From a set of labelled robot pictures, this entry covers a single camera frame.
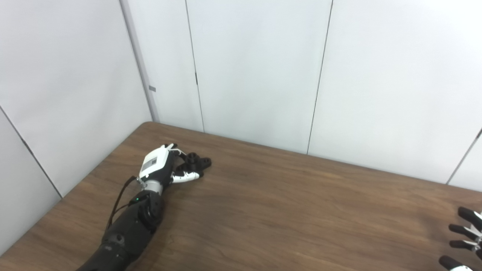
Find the robotic arm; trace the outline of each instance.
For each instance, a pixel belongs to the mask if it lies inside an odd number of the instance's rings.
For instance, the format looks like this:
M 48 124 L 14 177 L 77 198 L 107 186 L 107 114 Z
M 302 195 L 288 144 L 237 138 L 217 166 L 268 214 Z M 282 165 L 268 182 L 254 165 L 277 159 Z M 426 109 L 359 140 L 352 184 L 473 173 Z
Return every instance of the robotic arm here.
M 174 169 L 176 157 L 180 157 L 184 164 Z M 203 170 L 210 166 L 211 159 L 200 158 L 194 152 L 186 155 L 177 149 L 176 144 L 165 144 L 150 152 L 144 158 L 139 177 L 130 178 L 122 188 L 99 248 L 77 271 L 124 271 L 139 258 L 162 222 L 162 191 L 172 183 L 202 177 Z M 112 223 L 112 217 L 122 208 L 116 209 L 120 197 L 133 180 L 139 182 L 142 190 Z
M 454 248 L 465 248 L 472 252 L 474 252 L 480 259 L 482 259 L 482 216 L 470 209 L 465 207 L 459 207 L 458 215 L 465 219 L 466 221 L 470 222 L 476 230 L 450 224 L 449 230 L 460 233 L 465 235 L 467 238 L 471 239 L 472 241 L 465 241 L 465 240 L 457 240 L 457 241 L 450 241 L 449 245 Z M 452 259 L 449 256 L 442 256 L 439 259 L 439 263 L 445 267 L 447 270 L 450 271 L 476 271 L 474 268 L 467 267 L 462 263 Z

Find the brown tabletop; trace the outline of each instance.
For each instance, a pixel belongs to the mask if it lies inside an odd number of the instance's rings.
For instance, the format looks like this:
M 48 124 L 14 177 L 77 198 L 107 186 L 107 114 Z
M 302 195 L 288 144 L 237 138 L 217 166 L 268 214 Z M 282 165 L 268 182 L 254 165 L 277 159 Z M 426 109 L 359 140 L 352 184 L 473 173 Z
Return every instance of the brown tabletop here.
M 144 156 L 175 142 L 210 157 L 202 179 L 170 186 L 158 232 L 132 271 L 442 270 L 456 209 L 482 193 L 148 122 L 0 258 L 2 271 L 74 271 L 100 244 Z M 139 190 L 133 183 L 121 204 Z

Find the label on robotic hand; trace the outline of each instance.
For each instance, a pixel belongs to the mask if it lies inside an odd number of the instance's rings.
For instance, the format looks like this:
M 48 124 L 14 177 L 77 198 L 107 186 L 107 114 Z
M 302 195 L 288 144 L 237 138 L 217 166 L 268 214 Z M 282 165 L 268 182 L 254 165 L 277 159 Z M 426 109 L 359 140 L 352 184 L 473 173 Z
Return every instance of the label on robotic hand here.
M 151 151 L 144 158 L 142 164 L 141 172 L 139 172 L 139 178 L 143 178 L 157 170 L 162 169 L 167 161 L 167 156 L 169 155 L 169 150 L 165 146 L 161 146 L 153 151 Z

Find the white wall partition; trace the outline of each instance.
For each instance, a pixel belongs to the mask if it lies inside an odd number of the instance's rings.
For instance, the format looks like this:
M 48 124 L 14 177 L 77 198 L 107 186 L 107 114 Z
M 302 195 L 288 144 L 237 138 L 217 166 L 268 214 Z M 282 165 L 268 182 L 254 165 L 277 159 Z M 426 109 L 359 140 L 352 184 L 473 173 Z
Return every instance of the white wall partition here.
M 207 133 L 306 152 L 330 0 L 188 0 Z
M 447 182 L 482 126 L 481 13 L 334 1 L 308 153 Z
M 0 105 L 67 194 L 150 121 L 118 1 L 0 1 Z

